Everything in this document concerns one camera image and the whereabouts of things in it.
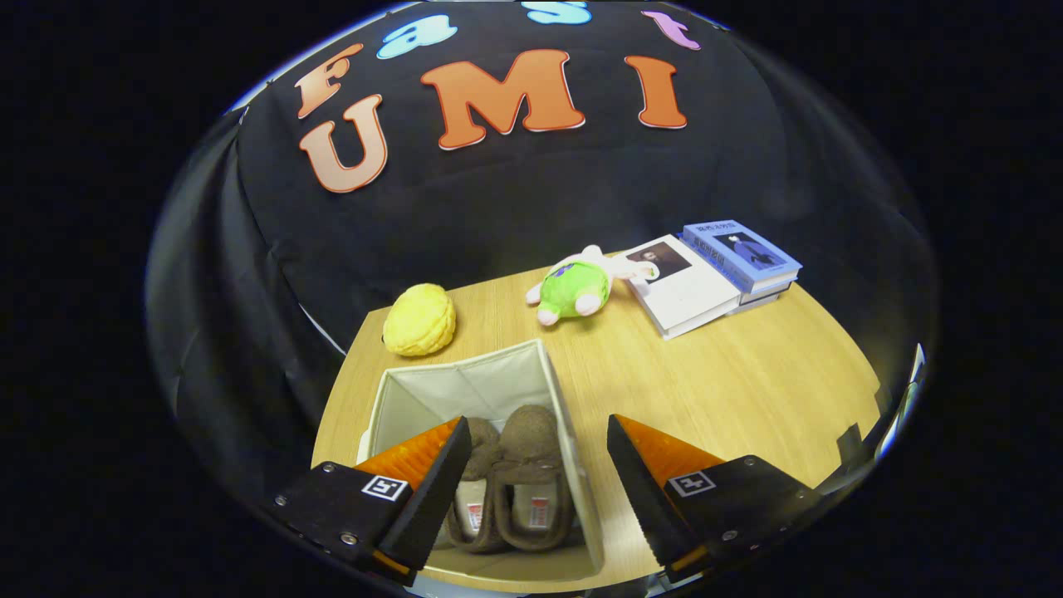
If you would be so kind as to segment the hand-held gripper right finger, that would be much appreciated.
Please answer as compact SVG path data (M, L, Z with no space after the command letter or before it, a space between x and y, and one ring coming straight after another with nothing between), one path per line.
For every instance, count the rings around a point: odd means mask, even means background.
M635 418L609 416L607 449L672 582L732 571L823 513L816 489L766 459L722 459Z

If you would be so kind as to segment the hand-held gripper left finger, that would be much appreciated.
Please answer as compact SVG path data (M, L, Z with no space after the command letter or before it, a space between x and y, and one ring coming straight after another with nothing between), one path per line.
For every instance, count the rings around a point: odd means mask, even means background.
M324 461L263 508L316 551L411 586L429 559L472 451L458 417L349 467Z

